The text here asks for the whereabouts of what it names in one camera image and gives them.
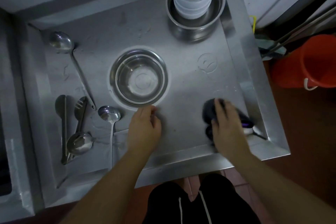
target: hand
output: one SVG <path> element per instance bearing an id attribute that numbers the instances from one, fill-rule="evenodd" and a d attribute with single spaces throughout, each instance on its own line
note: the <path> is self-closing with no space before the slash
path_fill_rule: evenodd
<path id="1" fill-rule="evenodd" d="M 219 153 L 230 162 L 251 154 L 236 108 L 225 101 L 225 112 L 218 99 L 215 99 L 215 108 L 218 123 L 215 120 L 211 122 L 213 141 Z"/>
<path id="2" fill-rule="evenodd" d="M 128 129 L 128 151 L 146 157 L 155 150 L 161 137 L 161 121 L 154 115 L 153 105 L 140 107 L 133 115 Z"/>

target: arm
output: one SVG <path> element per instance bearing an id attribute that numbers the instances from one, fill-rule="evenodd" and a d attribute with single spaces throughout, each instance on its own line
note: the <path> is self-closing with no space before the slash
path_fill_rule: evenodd
<path id="1" fill-rule="evenodd" d="M 161 122 L 152 115 L 155 111 L 154 106 L 137 110 L 129 126 L 127 152 L 61 224 L 121 223 L 138 176 L 161 136 Z"/>
<path id="2" fill-rule="evenodd" d="M 322 200 L 268 167 L 249 149 L 235 107 L 225 102 L 226 114 L 215 100 L 218 123 L 213 121 L 214 142 L 250 183 L 279 224 L 336 223 L 336 211 Z"/>

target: person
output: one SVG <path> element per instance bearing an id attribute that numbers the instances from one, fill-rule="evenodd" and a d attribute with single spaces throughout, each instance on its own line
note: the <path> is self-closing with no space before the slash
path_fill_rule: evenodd
<path id="1" fill-rule="evenodd" d="M 276 223 L 336 223 L 336 211 L 255 157 L 235 107 L 215 100 L 213 138 L 220 154 L 249 182 Z M 141 107 L 129 125 L 128 150 L 61 221 L 61 224 L 121 223 L 137 178 L 161 136 L 154 106 Z M 210 174 L 190 202 L 176 183 L 157 186 L 149 195 L 143 223 L 260 223 L 250 206 L 224 176 Z"/>

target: stainless steel bowl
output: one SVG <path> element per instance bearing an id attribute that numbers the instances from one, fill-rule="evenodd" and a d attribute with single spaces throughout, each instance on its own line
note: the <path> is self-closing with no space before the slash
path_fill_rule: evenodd
<path id="1" fill-rule="evenodd" d="M 112 66 L 111 78 L 117 94 L 134 105 L 153 103 L 162 95 L 167 80 L 163 60 L 146 49 L 123 54 Z"/>
<path id="2" fill-rule="evenodd" d="M 221 16 L 224 6 L 225 0 L 211 0 L 204 15 L 194 20 L 188 20 L 177 12 L 174 0 L 166 0 L 170 31 L 180 40 L 188 42 L 205 40 L 215 30 L 216 22 Z"/>

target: raised metal rim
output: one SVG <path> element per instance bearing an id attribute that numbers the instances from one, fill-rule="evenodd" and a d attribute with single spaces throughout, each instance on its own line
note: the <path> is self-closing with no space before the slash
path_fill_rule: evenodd
<path id="1" fill-rule="evenodd" d="M 153 60 L 153 61 L 160 67 L 161 72 L 162 72 L 162 85 L 161 85 L 160 90 L 157 92 L 157 94 L 156 94 L 153 98 L 151 98 L 150 100 L 145 101 L 145 102 L 135 102 L 135 101 L 132 101 L 132 100 L 128 99 L 127 97 L 125 97 L 125 96 L 121 93 L 121 91 L 120 91 L 120 89 L 119 89 L 119 86 L 118 86 L 118 83 L 117 83 L 117 79 L 119 78 L 119 72 L 120 72 L 120 69 L 121 69 L 121 68 L 120 68 L 121 65 L 123 65 L 127 60 L 129 60 L 129 59 L 131 59 L 131 58 L 134 58 L 134 57 L 147 57 L 147 58 Z M 120 65 L 118 66 L 118 68 L 117 68 L 117 70 L 116 70 L 116 72 L 115 72 L 114 84 L 115 84 L 115 88 L 117 89 L 118 93 L 119 93 L 120 96 L 121 96 L 123 99 L 125 99 L 127 102 L 132 103 L 132 104 L 135 104 L 135 105 L 144 105 L 144 104 L 148 104 L 148 103 L 154 101 L 154 100 L 155 100 L 155 99 L 162 93 L 163 88 L 164 88 L 164 86 L 165 86 L 165 83 L 166 83 L 166 75 L 165 75 L 165 71 L 164 71 L 162 65 L 161 65 L 160 62 L 158 62 L 155 58 L 153 58 L 152 56 L 146 55 L 146 54 L 135 54 L 135 55 L 132 55 L 132 56 L 127 57 L 125 60 L 123 60 L 123 61 L 120 63 Z"/>
<path id="2" fill-rule="evenodd" d="M 184 26 L 182 24 L 180 24 L 179 22 L 177 22 L 173 16 L 171 16 L 170 14 L 170 10 L 169 10 L 169 7 L 168 7 L 168 0 L 166 0 L 166 12 L 168 14 L 168 17 L 170 18 L 170 20 L 177 26 L 181 27 L 181 28 L 184 28 L 184 29 L 189 29 L 189 30 L 200 30 L 200 29 L 204 29 L 204 28 L 207 28 L 209 27 L 210 25 L 212 25 L 213 23 L 215 23 L 217 21 L 217 19 L 221 16 L 221 14 L 223 13 L 223 10 L 224 10 L 224 6 L 225 6 L 225 0 L 221 0 L 221 7 L 220 7 L 220 10 L 219 10 L 219 13 L 217 14 L 216 18 L 214 18 L 212 21 L 210 21 L 208 24 L 205 24 L 204 26 L 200 26 L 200 27 L 187 27 L 187 26 Z"/>

